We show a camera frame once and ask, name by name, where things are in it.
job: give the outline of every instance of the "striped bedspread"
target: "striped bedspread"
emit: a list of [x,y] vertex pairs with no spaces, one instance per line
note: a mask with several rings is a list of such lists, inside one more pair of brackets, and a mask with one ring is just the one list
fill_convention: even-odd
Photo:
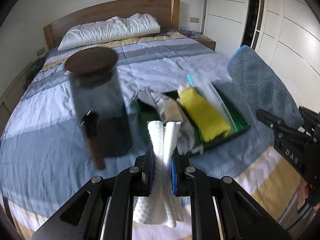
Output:
[[[232,83],[227,57],[179,33],[90,45],[48,57],[0,139],[0,202],[4,206],[2,197],[8,199],[15,226],[26,239],[91,177],[116,176],[144,154],[145,148],[137,147],[125,156],[106,158],[103,171],[96,170],[90,159],[63,68],[72,54],[95,46],[117,52],[117,71],[128,108],[137,89],[176,90],[187,82],[188,73],[204,75],[215,83]],[[254,140],[250,131],[242,136],[244,142]],[[206,162],[204,171],[211,176],[234,177],[279,219],[295,194],[300,180],[297,172],[272,147],[256,151],[259,146],[255,145],[239,153],[218,148],[191,163],[202,169]],[[185,221],[174,229],[134,224],[133,239],[159,239],[159,235],[166,240],[191,239],[190,205],[185,212]]]

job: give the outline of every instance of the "white pillow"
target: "white pillow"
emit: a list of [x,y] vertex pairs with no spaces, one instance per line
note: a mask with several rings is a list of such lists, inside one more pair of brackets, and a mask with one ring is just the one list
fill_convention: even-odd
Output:
[[83,45],[124,40],[159,32],[160,25],[150,14],[136,13],[126,19],[116,16],[104,22],[72,27],[64,35],[58,50],[63,51]]

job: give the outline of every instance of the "blue gripper pad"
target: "blue gripper pad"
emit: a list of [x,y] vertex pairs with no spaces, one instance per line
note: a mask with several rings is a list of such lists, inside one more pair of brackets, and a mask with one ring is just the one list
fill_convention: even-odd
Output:
[[177,174],[174,166],[174,158],[171,158],[171,188],[174,195],[177,193]]

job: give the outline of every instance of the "black cable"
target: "black cable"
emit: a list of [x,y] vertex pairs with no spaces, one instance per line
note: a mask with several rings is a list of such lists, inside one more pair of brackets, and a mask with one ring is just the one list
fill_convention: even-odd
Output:
[[308,209],[301,215],[291,226],[289,226],[286,231],[289,231],[291,228],[293,228],[311,209],[311,206],[308,207]]

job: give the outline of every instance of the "nightstand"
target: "nightstand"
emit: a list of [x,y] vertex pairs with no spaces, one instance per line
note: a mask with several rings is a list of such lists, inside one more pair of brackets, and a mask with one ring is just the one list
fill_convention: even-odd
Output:
[[210,38],[208,38],[207,36],[202,36],[202,37],[198,37],[198,38],[192,38],[191,39],[198,41],[199,43],[201,43],[202,45],[206,46],[209,49],[214,50],[216,47],[216,42]]

